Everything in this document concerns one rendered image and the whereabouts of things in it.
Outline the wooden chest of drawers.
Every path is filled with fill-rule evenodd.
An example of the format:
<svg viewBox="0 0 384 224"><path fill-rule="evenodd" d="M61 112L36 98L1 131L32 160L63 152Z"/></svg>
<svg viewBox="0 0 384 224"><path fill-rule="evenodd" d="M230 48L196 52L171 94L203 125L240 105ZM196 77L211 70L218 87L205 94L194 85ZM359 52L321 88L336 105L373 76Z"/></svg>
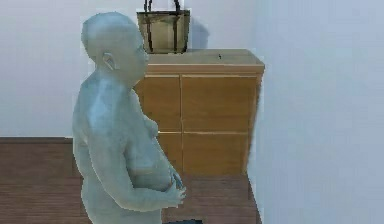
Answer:
<svg viewBox="0 0 384 224"><path fill-rule="evenodd" d="M159 142L178 172L247 172L264 69L246 49L150 56L135 90L144 113L158 123Z"/></svg>

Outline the pale grey human figure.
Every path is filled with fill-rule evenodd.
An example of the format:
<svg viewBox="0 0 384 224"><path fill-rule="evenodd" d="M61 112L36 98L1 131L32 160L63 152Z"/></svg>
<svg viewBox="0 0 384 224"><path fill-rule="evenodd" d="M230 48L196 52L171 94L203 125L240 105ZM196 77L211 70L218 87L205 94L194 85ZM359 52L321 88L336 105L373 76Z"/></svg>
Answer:
<svg viewBox="0 0 384 224"><path fill-rule="evenodd" d="M108 12L83 23L81 40L96 65L72 119L86 213L92 224L162 224L162 210L181 205L185 187L134 90L148 64L143 37L129 17Z"/></svg>

